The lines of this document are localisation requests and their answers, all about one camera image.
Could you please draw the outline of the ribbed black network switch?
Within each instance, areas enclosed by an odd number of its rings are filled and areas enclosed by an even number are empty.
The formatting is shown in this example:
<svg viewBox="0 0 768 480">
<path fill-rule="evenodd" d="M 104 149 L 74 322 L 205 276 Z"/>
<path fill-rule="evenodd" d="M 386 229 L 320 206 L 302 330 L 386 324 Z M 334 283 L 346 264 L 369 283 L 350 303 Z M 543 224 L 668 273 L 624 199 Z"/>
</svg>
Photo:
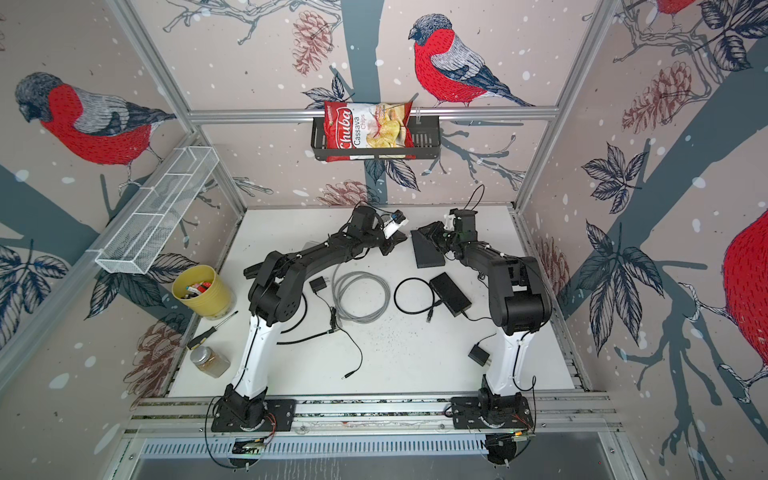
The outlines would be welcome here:
<svg viewBox="0 0 768 480">
<path fill-rule="evenodd" d="M 454 317 L 463 315 L 472 306 L 469 298 L 447 273 L 430 279 L 429 285 Z"/>
</svg>

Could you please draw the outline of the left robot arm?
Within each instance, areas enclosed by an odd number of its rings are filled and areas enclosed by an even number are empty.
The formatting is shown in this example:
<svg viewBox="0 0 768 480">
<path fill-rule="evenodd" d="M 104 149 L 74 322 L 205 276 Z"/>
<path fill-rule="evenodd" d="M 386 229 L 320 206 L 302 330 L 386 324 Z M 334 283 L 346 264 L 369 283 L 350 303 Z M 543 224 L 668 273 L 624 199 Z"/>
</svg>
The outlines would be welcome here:
<svg viewBox="0 0 768 480">
<path fill-rule="evenodd" d="M 268 360 L 282 324 L 299 309 L 306 280 L 372 249 L 386 256 L 406 240 L 400 231 L 407 223 L 402 211 L 389 213 L 386 219 L 382 216 L 372 206 L 357 205 L 347 222 L 323 242 L 298 252 L 273 251 L 263 262 L 244 270 L 245 278 L 252 282 L 248 292 L 251 318 L 238 369 L 216 403 L 218 431 L 253 431 L 269 418 Z"/>
</svg>

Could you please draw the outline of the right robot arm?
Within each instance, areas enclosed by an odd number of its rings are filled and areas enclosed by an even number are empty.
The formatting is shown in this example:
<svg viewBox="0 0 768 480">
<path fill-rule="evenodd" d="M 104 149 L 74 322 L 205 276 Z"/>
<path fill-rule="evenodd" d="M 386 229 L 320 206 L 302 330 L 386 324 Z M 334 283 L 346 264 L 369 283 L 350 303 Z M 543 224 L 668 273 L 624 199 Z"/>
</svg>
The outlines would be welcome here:
<svg viewBox="0 0 768 480">
<path fill-rule="evenodd" d="M 552 316 L 552 300 L 544 285 L 538 261 L 501 252 L 478 237 L 477 212 L 452 209 L 443 221 L 418 229 L 431 247 L 458 261 L 485 279 L 489 317 L 499 330 L 500 344 L 492 365 L 481 380 L 475 407 L 490 427 L 507 425 L 513 418 L 524 422 L 527 399 L 522 367 L 536 333 Z"/>
</svg>

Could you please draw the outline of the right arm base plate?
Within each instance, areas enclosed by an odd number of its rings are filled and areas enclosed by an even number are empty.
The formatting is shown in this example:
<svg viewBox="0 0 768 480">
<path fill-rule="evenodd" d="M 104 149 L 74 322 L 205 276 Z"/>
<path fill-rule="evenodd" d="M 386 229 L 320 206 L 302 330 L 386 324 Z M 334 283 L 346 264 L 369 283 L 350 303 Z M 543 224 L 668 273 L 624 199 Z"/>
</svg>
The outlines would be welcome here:
<svg viewBox="0 0 768 480">
<path fill-rule="evenodd" d="M 528 431 L 534 426 L 532 408 L 520 392 L 509 396 L 493 394 L 490 397 L 453 397 L 444 415 L 458 430 Z"/>
</svg>

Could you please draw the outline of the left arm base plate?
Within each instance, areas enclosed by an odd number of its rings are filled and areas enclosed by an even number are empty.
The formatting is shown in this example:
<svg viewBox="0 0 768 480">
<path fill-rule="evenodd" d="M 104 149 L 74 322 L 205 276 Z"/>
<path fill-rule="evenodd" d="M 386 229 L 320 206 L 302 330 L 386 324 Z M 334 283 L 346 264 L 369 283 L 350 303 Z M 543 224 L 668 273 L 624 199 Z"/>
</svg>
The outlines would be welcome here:
<svg viewBox="0 0 768 480">
<path fill-rule="evenodd" d="M 288 432 L 292 428 L 297 402 L 294 399 L 248 400 L 239 395 L 224 396 L 213 408 L 211 431 L 215 433 Z"/>
</svg>

